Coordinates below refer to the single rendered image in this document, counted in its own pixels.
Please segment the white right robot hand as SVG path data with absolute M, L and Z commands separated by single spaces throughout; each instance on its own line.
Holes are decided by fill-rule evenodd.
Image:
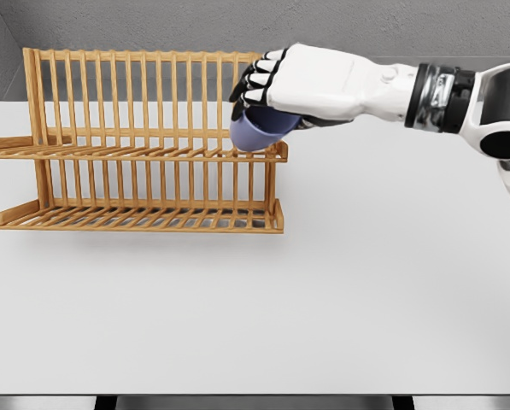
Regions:
M 365 57 L 305 44 L 268 51 L 229 96 L 232 120 L 247 108 L 270 107 L 301 116 L 303 127 L 350 122 L 362 111 L 360 86 L 371 65 Z

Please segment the blue cup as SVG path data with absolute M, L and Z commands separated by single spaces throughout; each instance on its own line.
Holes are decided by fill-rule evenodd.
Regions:
M 242 151 L 254 152 L 277 143 L 295 130 L 302 117 L 271 107 L 249 107 L 230 124 L 230 139 Z

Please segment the wooden two-tier dish rack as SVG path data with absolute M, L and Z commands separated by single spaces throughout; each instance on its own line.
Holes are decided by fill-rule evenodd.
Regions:
M 286 143 L 230 138 L 228 92 L 254 52 L 23 51 L 30 132 L 0 159 L 34 163 L 37 196 L 1 230 L 270 233 L 284 230 Z

